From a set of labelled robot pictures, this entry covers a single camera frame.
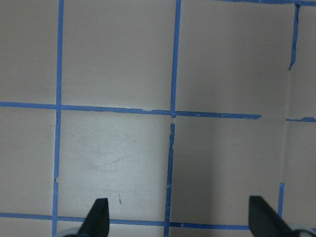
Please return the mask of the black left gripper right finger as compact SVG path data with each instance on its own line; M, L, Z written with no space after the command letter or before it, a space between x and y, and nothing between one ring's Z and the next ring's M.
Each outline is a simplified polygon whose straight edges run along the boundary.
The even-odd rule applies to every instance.
M250 196L248 225L254 237L298 237L261 196Z

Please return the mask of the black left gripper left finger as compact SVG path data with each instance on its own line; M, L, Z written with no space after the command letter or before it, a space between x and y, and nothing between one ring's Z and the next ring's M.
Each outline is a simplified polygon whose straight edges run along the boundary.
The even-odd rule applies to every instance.
M110 230L107 198L98 198L77 232L78 237L107 237Z

